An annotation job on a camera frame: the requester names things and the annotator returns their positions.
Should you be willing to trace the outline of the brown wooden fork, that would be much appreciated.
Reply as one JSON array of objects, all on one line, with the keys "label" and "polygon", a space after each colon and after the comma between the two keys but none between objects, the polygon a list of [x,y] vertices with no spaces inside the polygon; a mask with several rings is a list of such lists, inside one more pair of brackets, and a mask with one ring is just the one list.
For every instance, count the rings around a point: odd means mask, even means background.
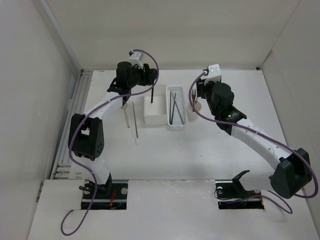
[{"label": "brown wooden fork", "polygon": [[195,108],[197,104],[197,90],[195,88],[191,90],[191,99],[192,99],[192,105]]}]

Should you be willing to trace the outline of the black plastic spoon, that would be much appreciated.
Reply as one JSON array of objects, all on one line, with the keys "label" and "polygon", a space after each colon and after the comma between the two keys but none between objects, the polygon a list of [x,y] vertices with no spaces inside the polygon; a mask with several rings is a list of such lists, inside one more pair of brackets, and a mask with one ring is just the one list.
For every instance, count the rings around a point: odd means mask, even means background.
[{"label": "black plastic spoon", "polygon": [[151,89],[151,95],[150,95],[150,104],[153,105],[154,102],[154,91],[155,91],[155,85],[152,86]]}]

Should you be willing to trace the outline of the black chopstick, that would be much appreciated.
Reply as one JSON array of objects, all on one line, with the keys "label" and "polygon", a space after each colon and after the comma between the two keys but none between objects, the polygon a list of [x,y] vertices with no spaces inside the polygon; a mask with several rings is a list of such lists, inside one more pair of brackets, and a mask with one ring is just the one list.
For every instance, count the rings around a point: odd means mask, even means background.
[{"label": "black chopstick", "polygon": [[171,113],[172,113],[172,91],[169,93],[169,124],[171,125]]},{"label": "black chopstick", "polygon": [[172,108],[170,110],[170,124],[172,125],[173,124],[173,118],[174,118],[174,112],[175,112],[175,106],[176,106],[176,96],[177,96],[177,93],[173,93],[171,92],[171,95],[172,95]]}]

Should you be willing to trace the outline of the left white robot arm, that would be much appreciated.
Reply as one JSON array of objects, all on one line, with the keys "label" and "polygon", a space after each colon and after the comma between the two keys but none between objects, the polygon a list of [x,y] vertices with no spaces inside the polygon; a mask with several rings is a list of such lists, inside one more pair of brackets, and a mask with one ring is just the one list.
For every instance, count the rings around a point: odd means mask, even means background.
[{"label": "left white robot arm", "polygon": [[118,63],[115,78],[111,81],[105,96],[85,113],[75,113],[70,122],[68,154],[71,161],[88,171],[92,181],[85,188],[100,198],[107,198],[112,192],[112,176],[101,157],[105,147],[104,122],[122,108],[135,93],[136,86],[151,90],[159,79],[159,68],[150,68],[147,63],[141,67],[128,61]]}]

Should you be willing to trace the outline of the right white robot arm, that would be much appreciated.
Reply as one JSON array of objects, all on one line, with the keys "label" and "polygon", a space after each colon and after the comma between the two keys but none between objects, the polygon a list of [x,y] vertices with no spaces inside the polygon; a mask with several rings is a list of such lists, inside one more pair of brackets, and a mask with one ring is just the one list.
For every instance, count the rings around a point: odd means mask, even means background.
[{"label": "right white robot arm", "polygon": [[309,154],[302,148],[294,150],[261,131],[234,105],[231,87],[221,81],[196,81],[197,96],[206,100],[212,122],[231,137],[243,142],[260,155],[273,169],[269,176],[240,177],[232,183],[232,193],[243,197],[251,190],[274,191],[289,199],[313,181],[317,183],[310,165]]}]

